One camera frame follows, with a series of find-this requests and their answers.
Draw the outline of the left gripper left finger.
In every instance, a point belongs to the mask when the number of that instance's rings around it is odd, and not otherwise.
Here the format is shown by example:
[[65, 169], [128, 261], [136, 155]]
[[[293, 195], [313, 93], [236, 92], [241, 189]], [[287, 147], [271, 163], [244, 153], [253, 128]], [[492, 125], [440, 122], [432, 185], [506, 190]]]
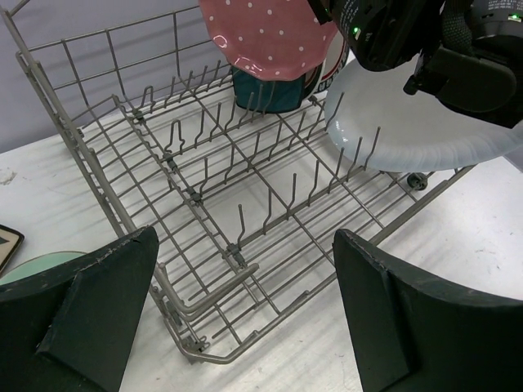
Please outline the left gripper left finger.
[[159, 253], [143, 227], [1, 285], [3, 391], [117, 391]]

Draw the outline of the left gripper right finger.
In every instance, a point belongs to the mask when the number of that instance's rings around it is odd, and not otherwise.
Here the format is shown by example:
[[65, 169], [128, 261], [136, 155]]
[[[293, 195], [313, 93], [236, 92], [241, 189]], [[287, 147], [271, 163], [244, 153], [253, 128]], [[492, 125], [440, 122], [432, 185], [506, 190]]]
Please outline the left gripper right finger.
[[521, 301], [453, 283], [347, 229], [333, 253], [364, 390], [521, 390]]

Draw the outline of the white oval plate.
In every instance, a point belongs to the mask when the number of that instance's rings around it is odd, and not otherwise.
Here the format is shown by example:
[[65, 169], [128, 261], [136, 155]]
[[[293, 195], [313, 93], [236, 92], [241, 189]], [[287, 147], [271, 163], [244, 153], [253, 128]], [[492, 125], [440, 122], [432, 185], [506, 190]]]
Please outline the white oval plate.
[[384, 172], [435, 172], [476, 165], [522, 145], [522, 126], [507, 129], [446, 109], [403, 86], [414, 63], [383, 73], [355, 60], [328, 89], [327, 132], [345, 157]]

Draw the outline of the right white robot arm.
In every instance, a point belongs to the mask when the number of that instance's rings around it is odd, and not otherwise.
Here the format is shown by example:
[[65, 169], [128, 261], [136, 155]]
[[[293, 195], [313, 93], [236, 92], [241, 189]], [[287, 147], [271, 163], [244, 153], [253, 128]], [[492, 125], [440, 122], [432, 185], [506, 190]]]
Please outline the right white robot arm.
[[311, 1], [359, 64], [386, 72], [416, 58], [403, 90], [500, 127], [522, 120], [520, 1]]

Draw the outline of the round teal rimmed plate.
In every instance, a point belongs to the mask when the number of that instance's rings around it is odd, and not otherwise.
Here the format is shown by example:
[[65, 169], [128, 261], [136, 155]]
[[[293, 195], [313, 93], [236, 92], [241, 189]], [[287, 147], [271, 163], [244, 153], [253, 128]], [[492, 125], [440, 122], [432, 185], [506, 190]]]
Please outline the round teal rimmed plate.
[[330, 43], [324, 62], [306, 74], [304, 98], [326, 91], [347, 64], [351, 51], [340, 33]]

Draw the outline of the dark teal square plate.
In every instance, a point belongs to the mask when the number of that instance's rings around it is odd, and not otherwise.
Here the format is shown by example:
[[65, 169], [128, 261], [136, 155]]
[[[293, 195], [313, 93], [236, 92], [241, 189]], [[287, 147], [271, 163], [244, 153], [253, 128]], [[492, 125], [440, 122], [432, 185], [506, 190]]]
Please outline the dark teal square plate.
[[304, 99], [304, 75], [292, 81], [262, 81], [233, 68], [232, 82], [235, 103], [253, 112], [284, 114], [298, 109]]

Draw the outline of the pink polka dot plate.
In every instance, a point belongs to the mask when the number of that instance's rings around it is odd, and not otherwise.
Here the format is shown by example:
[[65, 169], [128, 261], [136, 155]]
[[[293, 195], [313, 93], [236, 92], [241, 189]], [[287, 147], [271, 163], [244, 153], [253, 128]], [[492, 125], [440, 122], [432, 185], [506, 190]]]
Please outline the pink polka dot plate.
[[201, 0], [209, 37], [235, 68], [292, 81], [323, 63], [337, 34], [301, 0]]

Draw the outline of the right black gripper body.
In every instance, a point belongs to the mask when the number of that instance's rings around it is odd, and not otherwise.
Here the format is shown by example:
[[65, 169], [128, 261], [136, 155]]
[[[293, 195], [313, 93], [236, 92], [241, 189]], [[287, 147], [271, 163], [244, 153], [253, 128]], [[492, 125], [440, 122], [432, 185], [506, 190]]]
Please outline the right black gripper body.
[[437, 31], [442, 1], [309, 1], [323, 25], [333, 22], [359, 64], [390, 70], [410, 61]]

